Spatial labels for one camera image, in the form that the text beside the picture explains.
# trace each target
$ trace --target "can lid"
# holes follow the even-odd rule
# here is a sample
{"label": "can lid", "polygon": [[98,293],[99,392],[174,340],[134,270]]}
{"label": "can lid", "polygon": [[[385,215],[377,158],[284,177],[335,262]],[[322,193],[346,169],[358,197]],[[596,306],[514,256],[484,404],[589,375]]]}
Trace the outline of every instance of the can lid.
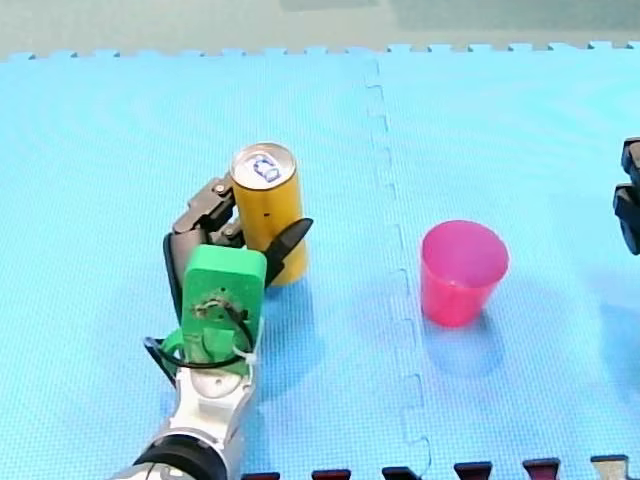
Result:
{"label": "can lid", "polygon": [[242,149],[231,163],[231,178],[252,190],[270,190],[285,183],[296,171],[289,150],[275,143],[257,143]]}

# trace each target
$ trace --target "pink plastic cup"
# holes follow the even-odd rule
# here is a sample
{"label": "pink plastic cup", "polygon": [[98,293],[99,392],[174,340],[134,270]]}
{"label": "pink plastic cup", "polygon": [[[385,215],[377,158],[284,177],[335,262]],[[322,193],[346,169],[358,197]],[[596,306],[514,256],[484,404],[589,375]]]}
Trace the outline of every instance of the pink plastic cup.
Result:
{"label": "pink plastic cup", "polygon": [[422,313],[444,327],[463,327],[482,311],[507,273],[509,253],[500,238],[475,222],[453,220],[422,240]]}

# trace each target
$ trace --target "blue foam mat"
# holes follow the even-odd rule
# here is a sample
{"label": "blue foam mat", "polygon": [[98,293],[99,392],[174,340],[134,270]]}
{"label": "blue foam mat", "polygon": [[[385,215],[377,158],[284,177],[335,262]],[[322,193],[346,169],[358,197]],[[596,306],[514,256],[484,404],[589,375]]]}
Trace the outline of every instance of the blue foam mat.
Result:
{"label": "blue foam mat", "polygon": [[[309,49],[0,64],[6,476],[99,479],[173,407],[140,339],[175,326],[161,239],[259,140],[301,161],[312,265],[266,304],[244,471],[356,480],[406,465],[640,449],[638,265],[611,210],[637,134],[637,49]],[[512,265],[483,321],[425,325],[417,245],[438,221],[495,228]]]}

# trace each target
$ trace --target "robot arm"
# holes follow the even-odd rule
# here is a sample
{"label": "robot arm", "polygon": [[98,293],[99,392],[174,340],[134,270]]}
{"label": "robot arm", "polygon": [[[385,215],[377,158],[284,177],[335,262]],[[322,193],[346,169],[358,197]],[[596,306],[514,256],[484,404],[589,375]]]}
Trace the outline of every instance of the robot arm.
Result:
{"label": "robot arm", "polygon": [[631,183],[615,189],[613,208],[633,255],[640,255],[640,138],[628,138],[622,148],[622,168]]}
{"label": "robot arm", "polygon": [[110,480],[228,480],[258,379],[263,292],[312,220],[300,218],[258,252],[243,249],[229,175],[189,202],[163,242],[179,328],[147,351],[176,388],[173,414],[133,465]]}

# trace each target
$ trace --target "gray floor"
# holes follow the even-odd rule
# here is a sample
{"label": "gray floor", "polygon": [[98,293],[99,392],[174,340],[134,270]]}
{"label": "gray floor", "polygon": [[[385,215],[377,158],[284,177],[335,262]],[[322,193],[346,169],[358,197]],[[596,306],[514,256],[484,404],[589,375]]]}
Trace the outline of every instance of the gray floor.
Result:
{"label": "gray floor", "polygon": [[640,39],[640,0],[0,0],[0,58],[389,43],[584,46]]}

